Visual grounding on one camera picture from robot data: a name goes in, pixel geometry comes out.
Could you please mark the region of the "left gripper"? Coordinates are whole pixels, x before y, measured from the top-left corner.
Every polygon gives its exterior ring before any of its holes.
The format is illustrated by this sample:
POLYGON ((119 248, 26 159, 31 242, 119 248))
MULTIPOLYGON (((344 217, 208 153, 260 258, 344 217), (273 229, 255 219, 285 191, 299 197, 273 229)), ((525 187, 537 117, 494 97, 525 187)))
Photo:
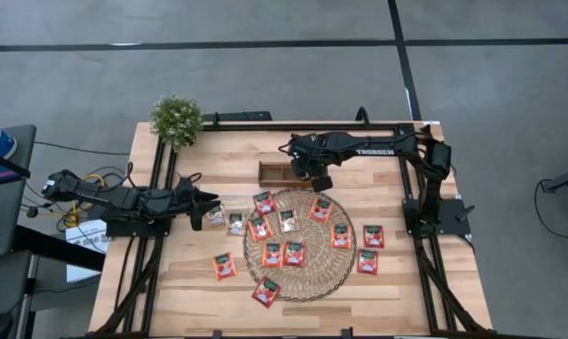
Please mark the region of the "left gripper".
POLYGON ((201 191, 193 185, 189 178, 182 179, 171 193, 169 213, 171 215, 190 215, 193 231, 200 231, 203 227, 203 216, 220 206, 220 201, 214 201, 219 198, 218 194, 201 191), (195 199, 212 202, 196 203, 194 202, 195 199))

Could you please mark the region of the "orange tea packet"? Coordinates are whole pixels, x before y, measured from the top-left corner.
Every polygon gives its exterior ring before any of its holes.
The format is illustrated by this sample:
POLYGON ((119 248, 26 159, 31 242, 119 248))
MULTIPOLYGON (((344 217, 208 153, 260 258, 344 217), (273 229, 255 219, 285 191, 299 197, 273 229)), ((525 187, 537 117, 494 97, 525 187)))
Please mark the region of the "orange tea packet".
POLYGON ((230 252, 226 252, 212 258, 212 265, 218 281, 234 277, 237 274, 235 260, 230 252))
POLYGON ((265 243, 262 250, 261 267, 282 267, 284 263, 284 245, 265 243))
POLYGON ((334 224, 331 228, 331 247, 335 249, 350 248, 350 227, 347 224, 334 224))
POLYGON ((321 197, 315 197, 309 211, 309 218, 326 223, 333 211, 333 203, 321 197))
POLYGON ((252 218, 248 221, 248 225, 254 241, 273 237, 273 232, 266 216, 252 218))

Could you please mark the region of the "wooden three-compartment tray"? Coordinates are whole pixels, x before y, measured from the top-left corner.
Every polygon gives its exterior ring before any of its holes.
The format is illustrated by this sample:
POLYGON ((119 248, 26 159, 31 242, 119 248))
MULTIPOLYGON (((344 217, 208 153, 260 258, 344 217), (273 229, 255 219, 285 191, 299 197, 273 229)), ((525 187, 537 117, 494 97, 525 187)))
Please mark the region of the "wooden three-compartment tray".
MULTIPOLYGON (((328 169, 325 166, 323 167, 324 176, 330 176, 328 169)), ((303 182, 299 180, 291 169, 291 162, 259 163, 258 183, 262 187, 312 188, 312 181, 303 182)))

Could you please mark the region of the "black power strip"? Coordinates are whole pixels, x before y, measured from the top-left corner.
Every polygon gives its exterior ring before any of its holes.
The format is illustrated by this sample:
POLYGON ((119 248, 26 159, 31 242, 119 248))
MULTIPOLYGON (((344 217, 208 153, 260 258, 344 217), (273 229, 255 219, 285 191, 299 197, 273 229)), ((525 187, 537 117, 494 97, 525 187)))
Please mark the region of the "black power strip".
POLYGON ((269 111, 215 112, 204 114, 203 121, 210 123, 214 121, 272 121, 272 117, 269 111))

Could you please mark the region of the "green potted plant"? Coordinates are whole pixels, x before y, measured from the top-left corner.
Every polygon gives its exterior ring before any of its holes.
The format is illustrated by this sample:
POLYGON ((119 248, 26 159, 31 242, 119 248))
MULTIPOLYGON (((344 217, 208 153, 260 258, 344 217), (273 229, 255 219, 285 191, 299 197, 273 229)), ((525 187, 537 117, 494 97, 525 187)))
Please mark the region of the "green potted plant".
POLYGON ((163 95, 149 113, 151 132, 171 145, 174 152, 193 145, 203 130, 202 109, 194 99, 163 95))

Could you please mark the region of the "round woven placemat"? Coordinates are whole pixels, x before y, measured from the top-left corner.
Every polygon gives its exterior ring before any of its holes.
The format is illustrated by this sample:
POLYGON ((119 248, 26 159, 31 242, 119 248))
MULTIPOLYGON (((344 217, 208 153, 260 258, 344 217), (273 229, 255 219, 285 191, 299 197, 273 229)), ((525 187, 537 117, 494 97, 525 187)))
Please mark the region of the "round woven placemat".
POLYGON ((330 196, 310 189, 287 188, 273 194, 277 207, 268 214, 273 237, 254 241, 250 232, 243 239, 244 259, 255 281, 268 277, 281 286, 280 299, 305 302, 322 299, 338 289, 351 273, 356 262, 357 238, 349 214, 330 196), (333 211, 326 223, 309 218, 309 211, 315 197, 333 203, 333 211), (299 229, 283 233, 279 213, 293 209, 299 229), (350 248, 331 247, 331 228, 344 223, 350 227, 350 248), (285 266, 261 267, 262 250, 265 243, 301 242, 305 246, 304 267, 285 266))

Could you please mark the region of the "white paper sheet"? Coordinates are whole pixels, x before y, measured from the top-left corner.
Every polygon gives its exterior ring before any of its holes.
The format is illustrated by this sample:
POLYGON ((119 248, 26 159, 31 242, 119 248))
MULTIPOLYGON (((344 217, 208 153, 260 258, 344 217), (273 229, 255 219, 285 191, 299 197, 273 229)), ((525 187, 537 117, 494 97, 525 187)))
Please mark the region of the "white paper sheet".
MULTIPOLYGON (((106 223, 100 219, 86 221, 78 226, 66 230, 66 241, 88 250, 94 250, 106 254, 109 240, 106 236, 106 223)), ((66 281, 77 283, 99 275, 97 270, 91 270, 80 266, 66 265, 66 281)))

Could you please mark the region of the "black desk bar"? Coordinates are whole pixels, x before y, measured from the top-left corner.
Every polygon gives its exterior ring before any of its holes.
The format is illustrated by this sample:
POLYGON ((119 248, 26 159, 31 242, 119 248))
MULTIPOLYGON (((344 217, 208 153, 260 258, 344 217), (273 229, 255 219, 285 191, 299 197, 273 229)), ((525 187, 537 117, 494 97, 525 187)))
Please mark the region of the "black desk bar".
POLYGON ((27 250, 40 257, 95 271, 101 271, 105 263, 105 255, 98 251, 20 225, 15 228, 12 249, 27 250))

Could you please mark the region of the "grey side desk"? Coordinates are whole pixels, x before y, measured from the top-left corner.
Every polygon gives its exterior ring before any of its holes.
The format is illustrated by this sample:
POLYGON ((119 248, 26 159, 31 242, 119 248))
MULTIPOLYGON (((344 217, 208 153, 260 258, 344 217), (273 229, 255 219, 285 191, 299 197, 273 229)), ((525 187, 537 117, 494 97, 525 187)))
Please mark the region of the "grey side desk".
MULTIPOLYGON (((9 159, 14 164, 29 168, 37 127, 32 124, 5 128, 18 143, 15 154, 9 159)), ((0 185, 0 256, 11 250, 26 180, 0 185)))
POLYGON ((0 314, 9 314, 6 339, 22 339, 29 305, 28 277, 31 255, 13 252, 0 256, 0 314))

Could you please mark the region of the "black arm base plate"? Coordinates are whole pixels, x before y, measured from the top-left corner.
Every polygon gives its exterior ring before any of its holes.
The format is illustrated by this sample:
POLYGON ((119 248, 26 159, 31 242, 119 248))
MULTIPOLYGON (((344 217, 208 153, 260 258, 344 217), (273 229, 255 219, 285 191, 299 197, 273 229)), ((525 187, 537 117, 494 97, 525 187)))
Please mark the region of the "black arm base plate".
POLYGON ((132 202, 107 208, 100 216, 108 237, 164 236, 170 232, 169 204, 161 201, 132 202))
POLYGON ((429 238, 438 234, 471 234, 468 215, 474 206, 466 207, 462 200, 443 199, 439 223, 424 223, 419 218, 418 200, 402 202, 407 233, 417 238, 429 238))

